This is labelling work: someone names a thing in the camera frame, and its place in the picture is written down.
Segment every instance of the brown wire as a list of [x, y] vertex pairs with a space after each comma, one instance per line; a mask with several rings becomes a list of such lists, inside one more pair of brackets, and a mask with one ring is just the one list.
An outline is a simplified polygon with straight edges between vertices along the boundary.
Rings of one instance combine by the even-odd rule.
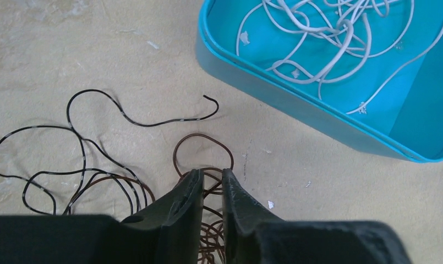
[[[229, 168], [233, 169], [234, 157], [233, 157], [231, 151], [228, 149], [228, 147], [226, 147], [224, 144], [217, 141], [216, 139], [213, 139], [210, 136], [207, 136], [205, 134], [194, 133], [194, 134], [190, 134], [190, 135], [187, 135], [184, 138], [182, 138], [178, 142], [178, 144], [176, 144], [176, 147], [174, 148], [173, 164], [174, 164], [174, 168], [176, 169], [176, 172], [179, 175], [180, 179], [183, 179], [189, 172], [181, 173], [181, 171], [179, 170], [179, 168], [177, 166], [177, 163], [178, 163], [177, 162], [177, 152], [179, 150], [179, 147], [181, 146], [181, 144], [184, 141], [188, 140], [189, 138], [196, 137], [196, 136], [208, 139], [208, 140], [214, 142], [215, 144], [219, 145], [223, 149], [225, 149], [229, 155], [230, 160], [231, 160], [231, 164], [229, 165]], [[208, 195], [222, 195], [223, 193], [220, 188], [221, 179], [214, 176], [213, 174], [207, 172], [207, 171], [214, 171], [214, 172], [221, 173], [222, 170], [219, 168], [214, 168], [214, 167], [201, 168], [201, 170], [204, 172], [205, 176], [210, 177], [216, 181], [216, 183], [212, 187], [204, 190], [204, 198], [206, 198]], [[198, 261], [201, 262], [202, 264], [215, 264], [215, 253], [217, 253], [220, 260], [224, 263], [225, 259], [226, 259], [226, 255], [225, 255], [225, 246], [224, 246], [225, 239], [223, 236], [223, 214], [221, 214], [218, 211], [216, 211], [215, 209], [207, 207], [207, 206], [204, 206], [204, 210], [207, 210], [207, 211], [213, 213], [214, 215], [220, 217], [220, 220], [215, 221], [211, 224], [202, 222], [202, 227], [201, 227], [202, 234], [200, 234], [200, 246], [199, 246]]]

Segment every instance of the blue container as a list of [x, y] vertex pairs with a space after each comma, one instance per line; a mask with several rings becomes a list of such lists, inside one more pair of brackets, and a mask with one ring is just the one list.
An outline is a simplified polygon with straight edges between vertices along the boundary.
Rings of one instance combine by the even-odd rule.
[[[327, 88], [324, 85], [323, 101], [317, 97], [317, 84], [293, 84], [264, 70], [273, 59], [284, 58], [276, 53], [290, 51], [297, 37], [282, 36], [262, 10], [246, 21], [250, 44], [240, 46], [243, 54], [236, 56], [239, 25], [259, 3], [205, 1], [199, 16], [196, 56], [206, 72], [358, 151], [421, 163], [443, 160], [443, 37], [381, 90], [368, 105], [367, 114], [345, 114], [358, 106], [357, 100], [372, 95], [396, 68], [431, 44], [443, 23], [443, 0], [417, 1], [413, 22], [403, 38], [404, 48], [370, 59], [349, 80]], [[407, 7], [401, 4], [391, 12], [404, 14]], [[401, 28], [395, 25], [404, 26], [404, 15], [393, 17], [385, 18], [389, 27], [373, 33], [387, 38], [398, 35]], [[316, 48], [301, 54], [301, 62], [313, 65], [318, 54], [326, 56], [319, 53], [322, 47]]]

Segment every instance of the wire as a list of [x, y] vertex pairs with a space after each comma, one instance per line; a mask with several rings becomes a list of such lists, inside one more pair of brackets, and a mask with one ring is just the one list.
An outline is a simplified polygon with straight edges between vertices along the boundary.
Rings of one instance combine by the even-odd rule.
[[[60, 130], [65, 130], [65, 131], [69, 131], [69, 132], [73, 133], [75, 135], [75, 137], [79, 141], [80, 149], [81, 149], [81, 152], [82, 152], [82, 158], [83, 158], [82, 169], [74, 170], [74, 171], [70, 171], [70, 172], [40, 171], [40, 172], [35, 173], [34, 175], [32, 175], [29, 178], [22, 177], [22, 176], [19, 176], [19, 175], [3, 174], [3, 173], [0, 172], [0, 177], [20, 179], [20, 180], [23, 180], [23, 181], [26, 182], [25, 186], [24, 186], [24, 190], [22, 192], [22, 202], [25, 205], [25, 207], [27, 207], [28, 209], [30, 209], [33, 212], [36, 212], [36, 213], [39, 213], [39, 214], [42, 214], [42, 215], [57, 215], [58, 214], [56, 199], [52, 195], [52, 191], [44, 188], [39, 183], [35, 182], [35, 179], [38, 176], [44, 175], [44, 174], [46, 174], [46, 175], [74, 175], [74, 174], [79, 174], [80, 173], [80, 182], [78, 184], [78, 188], [75, 191], [75, 193], [72, 195], [69, 203], [67, 204], [66, 208], [62, 212], [62, 215], [70, 215], [70, 214], [72, 214], [72, 207], [73, 207], [73, 205], [77, 202], [78, 198], [81, 197], [81, 195], [88, 188], [90, 188], [91, 186], [93, 186], [93, 185], [95, 185], [95, 184], [97, 184], [99, 182], [102, 182], [104, 180], [109, 180], [109, 179], [114, 180], [119, 185], [119, 187], [122, 189], [122, 191], [124, 192], [126, 198], [129, 201], [129, 204], [130, 204], [130, 214], [131, 215], [134, 213], [134, 205], [133, 205], [132, 199], [129, 196], [129, 194], [126, 191], [126, 189], [124, 188], [124, 186], [119, 181], [124, 181], [127, 185], [129, 185], [130, 189], [132, 190], [133, 196], [135, 197], [135, 203], [136, 203], [135, 212], [137, 212], [137, 211], [139, 211], [141, 209], [141, 202], [140, 202], [140, 199], [139, 199], [139, 195], [138, 195], [135, 187], [132, 184], [137, 184], [138, 187], [140, 188], [140, 190], [141, 190], [141, 192], [143, 194], [143, 197], [144, 197], [145, 207], [149, 204], [148, 199], [147, 199], [147, 194], [150, 195], [151, 202], [155, 201], [155, 196], [152, 193], [152, 191], [150, 190], [150, 188], [146, 184], [141, 182], [140, 179], [136, 176], [136, 174], [130, 168], [127, 168], [126, 166], [124, 166], [121, 163], [117, 162], [115, 159], [111, 158], [102, 149], [102, 147], [100, 147], [96, 142], [94, 142], [91, 139], [86, 139], [86, 138], [82, 137], [76, 131], [76, 129], [73, 127], [72, 121], [71, 121], [71, 118], [70, 118], [70, 108], [71, 108], [71, 105], [72, 105], [73, 101], [78, 96], [83, 95], [85, 93], [89, 93], [89, 92], [95, 92], [95, 93], [99, 93], [99, 94], [105, 95], [107, 98], [109, 98], [116, 105], [116, 107], [120, 110], [121, 115], [128, 122], [130, 122], [130, 123], [132, 123], [134, 125], [140, 126], [140, 127], [144, 127], [144, 128], [155, 127], [155, 126], [158, 126], [158, 125], [163, 125], [163, 124], [167, 124], [167, 123], [171, 123], [171, 122], [190, 122], [190, 121], [204, 120], [204, 119], [210, 118], [214, 114], [216, 114], [218, 112], [218, 110], [219, 110], [219, 107], [220, 107], [216, 100], [214, 100], [213, 98], [210, 98], [210, 97], [204, 95], [203, 97], [205, 99], [215, 103], [215, 105], [216, 105], [216, 109], [212, 113], [210, 113], [210, 114], [208, 114], [208, 115], [206, 115], [204, 117], [201, 117], [201, 118], [177, 118], [177, 119], [171, 119], [171, 120], [167, 120], [167, 121], [159, 122], [159, 123], [155, 123], [155, 124], [142, 124], [142, 123], [138, 123], [138, 122], [130, 119], [127, 116], [127, 114], [124, 112], [122, 106], [114, 98], [112, 98], [109, 94], [107, 94], [107, 93], [105, 93], [105, 92], [103, 92], [101, 90], [87, 89], [87, 90], [83, 90], [83, 91], [80, 91], [80, 92], [76, 93], [75, 95], [73, 95], [71, 97], [71, 99], [69, 100], [69, 102], [67, 104], [66, 117], [67, 117], [68, 126], [60, 126], [60, 125], [33, 125], [33, 126], [27, 126], [27, 127], [23, 127], [23, 128], [17, 129], [15, 131], [5, 135], [4, 137], [2, 137], [0, 139], [0, 145], [1, 145], [4, 141], [6, 141], [7, 138], [9, 138], [9, 137], [11, 137], [11, 136], [13, 136], [13, 135], [15, 135], [17, 133], [20, 133], [22, 131], [26, 131], [26, 130], [30, 130], [30, 129], [60, 129]], [[117, 175], [117, 174], [114, 174], [114, 173], [110, 173], [110, 172], [101, 170], [99, 168], [87, 168], [87, 166], [86, 166], [87, 159], [86, 159], [85, 149], [84, 149], [84, 143], [85, 142], [92, 144], [109, 161], [113, 162], [115, 165], [119, 166], [120, 168], [122, 168], [125, 171], [127, 171], [128, 173], [130, 173], [132, 175], [132, 178], [123, 177], [123, 176], [120, 176], [120, 175]], [[85, 178], [85, 172], [95, 172], [95, 174], [93, 174], [93, 176], [90, 178], [90, 180], [85, 184], [85, 186], [83, 186], [84, 178]], [[97, 180], [93, 181], [99, 175], [106, 175], [106, 176], [103, 177], [103, 178], [100, 178], [100, 179], [97, 179]], [[32, 186], [32, 185], [34, 187], [40, 189], [41, 191], [43, 191], [45, 194], [47, 194], [50, 197], [50, 199], [52, 201], [52, 207], [53, 207], [53, 210], [52, 210], [51, 213], [38, 210], [38, 209], [33, 208], [32, 206], [29, 205], [28, 200], [26, 199], [26, 193], [27, 193], [29, 187]]]
[[[229, 148], [227, 146], [225, 146], [221, 142], [219, 142], [219, 141], [217, 141], [217, 140], [213, 139], [212, 137], [207, 136], [205, 134], [199, 134], [199, 133], [190, 134], [190, 135], [187, 135], [184, 138], [182, 138], [178, 142], [178, 144], [176, 144], [176, 147], [174, 148], [174, 151], [173, 151], [173, 165], [174, 165], [174, 168], [175, 168], [177, 174], [179, 175], [179, 182], [186, 175], [188, 175], [190, 172], [182, 173], [179, 170], [178, 165], [177, 165], [178, 164], [177, 152], [178, 152], [179, 147], [181, 146], [182, 143], [184, 143], [189, 138], [193, 138], [193, 137], [202, 137], [202, 138], [208, 139], [208, 140], [214, 142], [216, 145], [219, 145], [220, 147], [222, 147], [229, 155], [229, 159], [230, 159], [230, 163], [231, 163], [229, 165], [229, 168], [230, 169], [234, 168], [234, 157], [233, 157], [232, 152], [229, 150]], [[216, 181], [216, 183], [214, 185], [212, 185], [210, 188], [204, 189], [204, 198], [206, 198], [208, 195], [222, 195], [223, 193], [220, 188], [221, 179], [219, 177], [214, 176], [211, 173], [208, 173], [211, 171], [221, 173], [222, 170], [219, 168], [214, 168], [214, 167], [205, 167], [205, 168], [201, 168], [201, 170], [204, 172], [205, 176], [207, 176], [211, 179], [214, 179]], [[214, 264], [215, 263], [215, 253], [216, 253], [218, 255], [218, 258], [222, 261], [222, 263], [225, 263], [226, 254], [225, 254], [224, 236], [223, 236], [223, 214], [219, 213], [215, 209], [208, 207], [208, 206], [204, 206], [203, 208], [204, 208], [204, 210], [209, 211], [212, 214], [216, 215], [220, 219], [217, 221], [214, 221], [211, 224], [202, 222], [202, 227], [201, 227], [202, 235], [200, 236], [198, 261], [201, 262], [202, 264], [205, 264], [205, 263]]]
[[[331, 8], [337, 8], [337, 15], [338, 20], [336, 22], [336, 25], [333, 26], [330, 23], [330, 20], [325, 15], [324, 11], [320, 9], [313, 1], [311, 0], [299, 0], [296, 2], [295, 5], [293, 5], [291, 8], [288, 7], [288, 5], [285, 3], [285, 0], [277, 0], [277, 4], [272, 3], [272, 0], [261, 0], [261, 3], [256, 5], [254, 8], [252, 8], [242, 19], [240, 26], [238, 28], [238, 34], [236, 38], [236, 55], [240, 56], [239, 52], [239, 44], [240, 41], [244, 42], [244, 45], [249, 44], [250, 42], [247, 40], [247, 32], [243, 32], [243, 27], [247, 19], [260, 7], [264, 7], [265, 13], [267, 14], [269, 20], [276, 26], [279, 30], [288, 33], [288, 34], [296, 34], [301, 35], [300, 39], [298, 39], [298, 44], [294, 47], [294, 49], [291, 50], [291, 52], [285, 56], [283, 59], [279, 59], [275, 61], [272, 66], [265, 69], [266, 71], [272, 71], [277, 76], [281, 77], [284, 80], [287, 80], [291, 83], [295, 84], [311, 84], [314, 82], [319, 83], [318, 85], [318, 98], [322, 100], [321, 98], [321, 86], [322, 84], [329, 84], [329, 83], [336, 83], [339, 81], [342, 81], [344, 79], [347, 79], [354, 75], [357, 71], [359, 71], [363, 65], [367, 62], [370, 58], [375, 58], [378, 56], [381, 56], [391, 49], [393, 49], [404, 37], [406, 32], [409, 29], [409, 26], [412, 22], [413, 16], [414, 16], [414, 0], [411, 0], [411, 5], [409, 8], [409, 17], [406, 22], [406, 25], [404, 29], [399, 34], [398, 38], [394, 40], [392, 44], [390, 44], [388, 47], [383, 49], [382, 51], [379, 51], [377, 53], [370, 53], [371, 43], [373, 41], [373, 36], [371, 33], [371, 26], [370, 22], [367, 18], [366, 11], [369, 9], [373, 9], [373, 11], [380, 17], [385, 18], [389, 16], [390, 13], [390, 7], [391, 4], [395, 3], [401, 3], [402, 0], [383, 0], [381, 3], [376, 3], [375, 0], [337, 0], [337, 3], [330, 3], [328, 0], [323, 0], [324, 4]], [[322, 17], [324, 20], [326, 26], [319, 26], [315, 27], [310, 24], [310, 19], [308, 16], [301, 12], [300, 9], [304, 7], [305, 5], [312, 6]], [[384, 7], [385, 11], [380, 11], [380, 7]], [[299, 29], [299, 30], [290, 30], [286, 29], [283, 26], [281, 26], [271, 15], [269, 8], [274, 8], [280, 11], [283, 11], [287, 18]], [[304, 19], [305, 24], [301, 23], [298, 18], [296, 18], [296, 15], [299, 15]], [[365, 41], [361, 40], [358, 36], [354, 34], [354, 24], [358, 21], [362, 20], [365, 30], [367, 32], [367, 39]], [[342, 34], [346, 34], [345, 39], [343, 42], [341, 42], [339, 36]], [[440, 32], [437, 36], [437, 38], [433, 41], [433, 43], [424, 50], [421, 54], [417, 55], [415, 58], [411, 59], [410, 61], [406, 62], [402, 66], [400, 66], [396, 71], [394, 71], [388, 79], [386, 79], [383, 84], [374, 92], [374, 94], [365, 102], [361, 103], [358, 108], [347, 112], [347, 114], [353, 114], [356, 112], [361, 112], [365, 107], [375, 98], [375, 96], [381, 91], [381, 89], [404, 67], [411, 64], [412, 62], [416, 61], [417, 59], [421, 58], [423, 55], [427, 54], [440, 40], [440, 38], [443, 35], [443, 26], [440, 29]], [[325, 40], [328, 43], [332, 44], [335, 47], [338, 47], [339, 50], [336, 53], [336, 55], [321, 69], [318, 73], [312, 74], [309, 71], [307, 71], [300, 63], [290, 60], [290, 58], [302, 47], [306, 41], [306, 39], [309, 39], [310, 37], [313, 37], [315, 39], [321, 39]], [[363, 47], [352, 47], [351, 41], [355, 39], [359, 43], [363, 45]], [[356, 51], [364, 52], [364, 54], [358, 54]], [[326, 79], [328, 74], [332, 71], [332, 68], [336, 65], [336, 63], [343, 57], [344, 54], [348, 54], [357, 58], [360, 58], [360, 62], [349, 72], [336, 77], [332, 79]], [[277, 68], [281, 65], [289, 64], [296, 68], [294, 72], [297, 72], [293, 74], [293, 78], [289, 77], [283, 73], [281, 73]], [[300, 78], [299, 73], [303, 73], [306, 77], [306, 79]]]

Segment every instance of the white wire tangle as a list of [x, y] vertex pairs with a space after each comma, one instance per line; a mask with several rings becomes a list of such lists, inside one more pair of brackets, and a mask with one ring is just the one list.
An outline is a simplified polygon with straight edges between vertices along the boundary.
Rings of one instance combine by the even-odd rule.
[[[254, 8], [252, 8], [243, 18], [243, 20], [240, 23], [237, 38], [236, 38], [236, 55], [239, 56], [239, 44], [240, 42], [243, 42], [245, 45], [249, 43], [247, 39], [247, 32], [243, 32], [243, 27], [247, 19], [258, 9], [262, 8], [265, 10], [266, 15], [269, 17], [270, 21], [281, 31], [289, 33], [289, 34], [297, 34], [302, 35], [297, 43], [297, 45], [294, 47], [294, 49], [291, 50], [291, 52], [284, 57], [283, 59], [277, 60], [272, 64], [271, 67], [267, 68], [266, 71], [273, 71], [277, 76], [281, 77], [284, 80], [287, 80], [289, 82], [295, 83], [295, 84], [311, 84], [314, 82], [318, 82], [318, 98], [322, 100], [321, 98], [321, 86], [322, 84], [330, 84], [330, 83], [336, 83], [338, 81], [344, 80], [353, 74], [355, 74], [359, 69], [362, 68], [362, 66], [365, 64], [365, 62], [369, 58], [374, 58], [377, 56], [380, 56], [382, 54], [385, 54], [392, 48], [394, 48], [403, 38], [403, 36], [406, 34], [413, 16], [414, 16], [414, 0], [382, 0], [381, 3], [376, 3], [375, 0], [336, 0], [336, 3], [330, 3], [329, 0], [321, 0], [325, 3], [326, 6], [331, 8], [337, 8], [335, 11], [335, 14], [338, 15], [338, 21], [336, 22], [336, 25], [332, 25], [328, 17], [325, 15], [324, 11], [317, 6], [313, 0], [300, 0], [292, 7], [289, 7], [285, 0], [277, 0], [277, 4], [272, 3], [271, 0], [261, 0], [261, 3], [256, 5]], [[370, 54], [370, 48], [372, 44], [372, 32], [369, 20], [367, 18], [367, 12], [376, 12], [378, 16], [385, 18], [389, 15], [391, 4], [394, 4], [396, 2], [402, 2], [402, 1], [410, 1], [410, 10], [409, 10], [409, 16], [408, 20], [406, 22], [406, 25], [404, 29], [401, 31], [398, 38], [395, 39], [395, 41], [389, 45], [387, 48], [385, 48], [382, 51], [379, 51], [374, 54]], [[325, 22], [326, 26], [321, 27], [313, 27], [310, 24], [310, 19], [308, 16], [300, 11], [300, 8], [309, 5], [312, 8], [314, 8], [320, 16], [323, 18], [323, 21]], [[379, 8], [384, 7], [385, 11], [381, 12]], [[283, 26], [281, 26], [271, 15], [270, 9], [274, 8], [277, 10], [284, 11], [288, 18], [291, 20], [292, 23], [298, 28], [298, 30], [289, 30], [285, 29]], [[305, 21], [305, 24], [301, 23], [297, 15], [300, 16], [303, 21]], [[365, 31], [367, 34], [366, 41], [363, 41], [358, 36], [354, 34], [354, 24], [361, 19], [364, 23]], [[344, 35], [344, 41], [341, 42], [339, 36]], [[376, 91], [364, 102], [362, 102], [359, 107], [356, 109], [347, 112], [346, 114], [353, 114], [353, 113], [365, 113], [366, 106], [377, 96], [377, 94], [383, 89], [383, 87], [393, 78], [395, 77], [398, 72], [400, 72], [404, 67], [407, 65], [415, 62], [425, 54], [427, 54], [441, 39], [443, 35], [443, 25], [440, 29], [439, 34], [435, 38], [435, 40], [427, 47], [422, 53], [418, 54], [411, 60], [405, 62], [402, 64], [398, 69], [396, 69], [377, 89]], [[299, 48], [303, 45], [304, 41], [308, 36], [322, 39], [328, 41], [330, 44], [332, 44], [335, 47], [338, 47], [339, 50], [336, 53], [336, 55], [315, 75], [308, 72], [303, 66], [301, 66], [298, 62], [295, 62], [293, 60], [290, 60], [290, 58], [299, 50]], [[351, 42], [353, 39], [357, 42], [359, 42], [362, 47], [353, 47], [351, 46]], [[335, 66], [335, 64], [343, 57], [344, 54], [348, 54], [357, 58], [360, 58], [360, 62], [354, 67], [354, 69], [350, 70], [348, 73], [343, 74], [339, 77], [333, 78], [333, 79], [327, 79], [328, 73], [332, 70], [332, 68]], [[294, 66], [301, 75], [305, 75], [308, 79], [297, 79], [297, 76], [294, 76], [294, 78], [284, 75], [283, 73], [279, 72], [277, 68], [283, 64], [290, 64]]]

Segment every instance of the beige fabric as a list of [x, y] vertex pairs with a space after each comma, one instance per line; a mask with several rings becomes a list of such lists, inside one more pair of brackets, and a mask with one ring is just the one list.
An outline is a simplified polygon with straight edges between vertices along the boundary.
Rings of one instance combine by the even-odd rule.
[[[403, 239], [416, 264], [443, 264], [443, 162], [415, 164], [359, 153], [206, 74], [194, 42], [202, 1], [0, 0], [0, 138], [25, 125], [66, 124], [65, 106], [82, 89], [112, 91], [142, 122], [202, 116], [210, 120], [143, 129], [127, 123], [100, 95], [73, 105], [76, 128], [100, 139], [110, 155], [135, 169], [161, 197], [177, 182], [171, 155], [184, 135], [208, 133], [230, 147], [234, 173], [262, 204], [285, 219], [378, 219]], [[95, 151], [91, 164], [113, 170]], [[203, 139], [185, 144], [185, 170], [228, 166]], [[77, 140], [55, 130], [27, 131], [0, 148], [0, 171], [31, 175], [80, 168]], [[64, 208], [79, 177], [40, 183]], [[0, 178], [0, 214], [30, 213], [23, 182]], [[51, 210], [32, 189], [32, 205]], [[211, 201], [220, 205], [219, 200]], [[77, 213], [129, 213], [112, 182], [88, 192]]]

